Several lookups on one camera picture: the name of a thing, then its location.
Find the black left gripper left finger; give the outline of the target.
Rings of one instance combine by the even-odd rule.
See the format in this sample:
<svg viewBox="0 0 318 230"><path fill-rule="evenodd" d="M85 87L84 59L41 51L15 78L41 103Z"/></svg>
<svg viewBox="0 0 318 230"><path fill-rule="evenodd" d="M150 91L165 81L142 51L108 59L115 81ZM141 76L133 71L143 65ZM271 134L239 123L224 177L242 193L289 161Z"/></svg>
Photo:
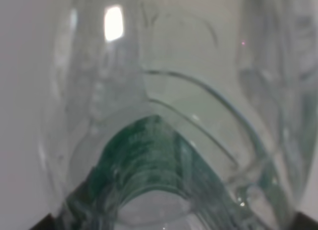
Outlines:
<svg viewBox="0 0 318 230"><path fill-rule="evenodd" d="M54 230L54 218L51 214L46 215L31 230Z"/></svg>

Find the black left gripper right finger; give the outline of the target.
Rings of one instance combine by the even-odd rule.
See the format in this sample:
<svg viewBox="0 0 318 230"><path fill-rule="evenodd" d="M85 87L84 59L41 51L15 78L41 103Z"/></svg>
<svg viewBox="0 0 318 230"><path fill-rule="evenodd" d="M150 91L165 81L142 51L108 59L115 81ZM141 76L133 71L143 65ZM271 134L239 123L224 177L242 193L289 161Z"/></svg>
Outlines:
<svg viewBox="0 0 318 230"><path fill-rule="evenodd" d="M299 212L294 221L294 230L318 230L317 221Z"/></svg>

